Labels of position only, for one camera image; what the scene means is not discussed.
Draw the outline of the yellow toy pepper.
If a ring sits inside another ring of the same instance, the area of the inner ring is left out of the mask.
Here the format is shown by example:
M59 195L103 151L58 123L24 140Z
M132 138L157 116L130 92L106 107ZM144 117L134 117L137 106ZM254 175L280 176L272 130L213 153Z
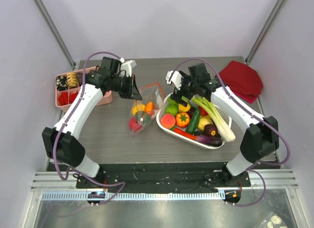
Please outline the yellow toy pepper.
M191 106L187 103L186 106L182 105L182 104L179 104L178 105L178 109L179 109L179 112L188 112L190 110Z

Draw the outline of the yellow orange toy fruit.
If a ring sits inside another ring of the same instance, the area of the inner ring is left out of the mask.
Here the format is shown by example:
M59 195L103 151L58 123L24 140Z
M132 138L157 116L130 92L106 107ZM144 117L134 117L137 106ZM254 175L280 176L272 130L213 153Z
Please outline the yellow orange toy fruit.
M137 112L144 112L146 106L144 104L135 104L133 109L132 109L132 115L135 116Z

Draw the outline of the clear zip top bag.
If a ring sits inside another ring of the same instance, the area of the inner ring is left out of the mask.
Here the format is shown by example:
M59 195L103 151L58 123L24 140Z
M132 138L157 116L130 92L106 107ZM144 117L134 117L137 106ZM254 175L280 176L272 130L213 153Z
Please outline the clear zip top bag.
M134 136L152 123L164 104L164 92L159 82L139 88L142 100L135 100L130 111L129 130Z

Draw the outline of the orange toy bell pepper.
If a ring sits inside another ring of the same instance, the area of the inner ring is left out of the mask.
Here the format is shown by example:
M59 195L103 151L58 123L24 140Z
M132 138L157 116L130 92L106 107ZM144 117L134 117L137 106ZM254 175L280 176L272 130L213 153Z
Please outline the orange toy bell pepper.
M154 109L154 104L153 102L149 102L146 106L145 106L145 110L146 113L148 113L150 116L152 116L155 112Z

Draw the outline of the orange toy tomato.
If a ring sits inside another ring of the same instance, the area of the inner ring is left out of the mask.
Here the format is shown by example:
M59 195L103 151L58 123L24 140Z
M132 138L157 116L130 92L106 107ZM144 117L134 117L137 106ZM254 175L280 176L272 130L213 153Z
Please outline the orange toy tomato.
M187 113L181 112L176 115L176 125L178 127L184 128L189 123L190 123L190 116Z

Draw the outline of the green toy avocado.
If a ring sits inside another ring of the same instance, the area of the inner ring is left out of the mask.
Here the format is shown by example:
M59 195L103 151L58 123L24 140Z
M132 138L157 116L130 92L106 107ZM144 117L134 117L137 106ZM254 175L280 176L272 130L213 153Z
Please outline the green toy avocado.
M141 125L146 125L150 122L151 116L148 113L144 113L139 120Z

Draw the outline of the red toy apple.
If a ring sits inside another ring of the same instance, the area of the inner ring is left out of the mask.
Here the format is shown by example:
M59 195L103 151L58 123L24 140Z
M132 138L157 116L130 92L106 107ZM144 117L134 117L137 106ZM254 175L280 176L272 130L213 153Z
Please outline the red toy apple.
M137 132L142 129L142 126L137 122L137 120L134 117L132 117L129 120L129 129L133 132Z

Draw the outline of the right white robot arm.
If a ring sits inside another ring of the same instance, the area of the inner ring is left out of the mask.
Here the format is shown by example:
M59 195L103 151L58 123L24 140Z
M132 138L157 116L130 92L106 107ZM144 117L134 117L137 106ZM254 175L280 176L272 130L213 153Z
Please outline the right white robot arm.
M212 78L204 63L190 66L188 70L189 74L179 70L166 74L167 85L174 85L171 99L183 104L183 97L194 102L196 96L203 97L224 110L244 133L240 152L222 168L222 182L233 186L248 168L279 148L278 121L247 106L220 76Z

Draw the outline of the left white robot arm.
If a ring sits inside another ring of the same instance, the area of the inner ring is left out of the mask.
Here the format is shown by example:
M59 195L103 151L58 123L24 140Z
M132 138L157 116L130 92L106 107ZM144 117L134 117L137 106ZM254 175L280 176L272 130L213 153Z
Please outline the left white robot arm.
M83 74L85 82L63 118L53 128L46 127L42 132L47 156L55 164L63 163L87 176L87 182L93 188L104 184L104 172L86 155L79 135L92 110L107 92L117 92L123 99L142 100L132 73L134 67L135 60L104 57L100 66Z

